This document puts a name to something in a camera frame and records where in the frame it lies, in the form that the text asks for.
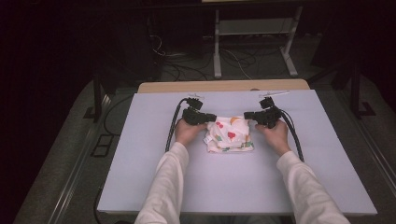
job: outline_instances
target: hand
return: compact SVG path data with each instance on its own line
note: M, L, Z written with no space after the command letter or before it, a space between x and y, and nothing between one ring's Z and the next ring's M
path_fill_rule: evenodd
M272 129L264 125L256 124L256 129L263 133L267 143L274 149L278 156L282 156L290 151L288 144L288 126L282 120L276 121L276 126Z
M176 141L181 143L184 147L192 141L198 132L206 128L206 124L190 125L186 120L181 119L175 128Z

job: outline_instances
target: folded cloth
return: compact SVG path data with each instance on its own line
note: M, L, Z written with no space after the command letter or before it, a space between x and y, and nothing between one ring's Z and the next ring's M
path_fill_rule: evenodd
M208 152L241 152L253 150L248 120L243 117L217 117L207 124L204 141Z

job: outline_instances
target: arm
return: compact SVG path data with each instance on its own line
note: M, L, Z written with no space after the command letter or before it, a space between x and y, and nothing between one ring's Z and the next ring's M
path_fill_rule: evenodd
M276 167L283 175L297 223L349 223L314 172L290 150L288 127L278 120L273 129L256 125L280 156Z
M158 163L148 196L135 223L179 223L184 174L189 163L185 146L206 124L190 126L182 119L175 130L176 142Z

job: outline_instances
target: white tabletop surface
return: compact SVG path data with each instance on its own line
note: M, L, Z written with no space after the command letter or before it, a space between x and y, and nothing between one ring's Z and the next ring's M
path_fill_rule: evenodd
M221 117L260 111L267 91L192 92L204 103L201 111ZM187 92L138 93L123 127L98 210L108 213L139 211L145 201L158 161L164 153L172 117ZM287 111L300 139L305 162L347 215L371 215L376 210L357 176L315 91L290 91L273 96ZM251 152L206 152L199 133L189 146L182 212L204 214L290 214L288 193L276 169L278 156L254 129ZM289 134L291 148L294 140Z

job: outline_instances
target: white sleeve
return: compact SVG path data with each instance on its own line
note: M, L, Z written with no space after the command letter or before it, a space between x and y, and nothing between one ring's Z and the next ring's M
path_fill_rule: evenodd
M189 153L175 142L161 158L148 196L135 223L180 223L184 174Z
M290 151L276 167L283 175L297 223L349 223L314 172Z

